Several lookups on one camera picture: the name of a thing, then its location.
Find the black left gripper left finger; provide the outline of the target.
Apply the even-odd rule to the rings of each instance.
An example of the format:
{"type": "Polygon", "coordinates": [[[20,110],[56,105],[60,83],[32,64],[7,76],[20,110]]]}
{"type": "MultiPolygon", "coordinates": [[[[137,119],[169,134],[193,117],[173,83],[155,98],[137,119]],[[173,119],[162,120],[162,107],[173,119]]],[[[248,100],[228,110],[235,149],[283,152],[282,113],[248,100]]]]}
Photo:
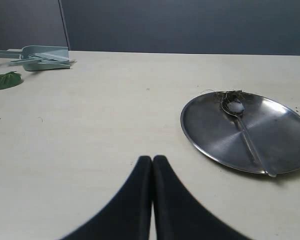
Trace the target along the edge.
{"type": "Polygon", "coordinates": [[[125,183],[94,217],[64,240],[148,240],[152,216],[152,159],[140,156],[125,183]]]}

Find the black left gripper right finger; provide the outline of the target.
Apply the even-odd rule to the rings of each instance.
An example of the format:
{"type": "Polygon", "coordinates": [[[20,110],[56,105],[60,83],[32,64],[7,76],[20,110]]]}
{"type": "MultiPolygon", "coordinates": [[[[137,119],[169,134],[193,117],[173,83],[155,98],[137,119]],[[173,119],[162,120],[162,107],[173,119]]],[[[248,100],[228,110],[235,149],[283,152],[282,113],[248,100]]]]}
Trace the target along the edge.
{"type": "Polygon", "coordinates": [[[168,159],[152,162],[158,240],[247,240],[203,207],[180,181],[168,159]]]}

